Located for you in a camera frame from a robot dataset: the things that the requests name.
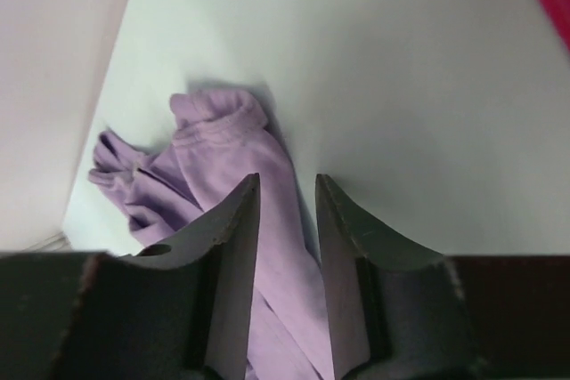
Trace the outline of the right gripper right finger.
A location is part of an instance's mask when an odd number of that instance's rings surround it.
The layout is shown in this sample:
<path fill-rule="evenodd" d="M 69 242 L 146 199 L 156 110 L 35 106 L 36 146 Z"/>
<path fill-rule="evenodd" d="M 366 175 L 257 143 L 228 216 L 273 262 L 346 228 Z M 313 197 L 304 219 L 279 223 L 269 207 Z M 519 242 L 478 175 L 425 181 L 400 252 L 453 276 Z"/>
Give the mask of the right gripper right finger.
<path fill-rule="evenodd" d="M 315 180 L 337 379 L 566 379 L 565 255 L 442 255 Z"/>

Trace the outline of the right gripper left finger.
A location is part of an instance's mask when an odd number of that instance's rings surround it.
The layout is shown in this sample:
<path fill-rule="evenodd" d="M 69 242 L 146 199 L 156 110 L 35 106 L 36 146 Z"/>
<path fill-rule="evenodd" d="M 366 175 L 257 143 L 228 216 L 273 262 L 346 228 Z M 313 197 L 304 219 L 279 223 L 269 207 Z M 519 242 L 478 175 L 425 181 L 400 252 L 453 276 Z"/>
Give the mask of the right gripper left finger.
<path fill-rule="evenodd" d="M 242 379 L 260 188 L 138 255 L 1 256 L 4 379 Z"/>

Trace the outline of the purple t shirt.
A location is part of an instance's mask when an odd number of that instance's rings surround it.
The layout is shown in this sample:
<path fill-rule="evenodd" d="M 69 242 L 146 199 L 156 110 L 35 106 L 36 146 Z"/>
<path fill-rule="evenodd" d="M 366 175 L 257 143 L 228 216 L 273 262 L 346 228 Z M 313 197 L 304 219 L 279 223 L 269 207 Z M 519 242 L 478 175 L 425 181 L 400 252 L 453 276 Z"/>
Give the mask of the purple t shirt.
<path fill-rule="evenodd" d="M 261 207 L 248 339 L 249 379 L 331 379 L 320 268 L 305 247 L 293 166 L 244 90 L 205 90 L 170 100 L 177 128 L 160 153 L 100 134 L 88 178 L 150 246 L 217 206 L 248 174 Z"/>

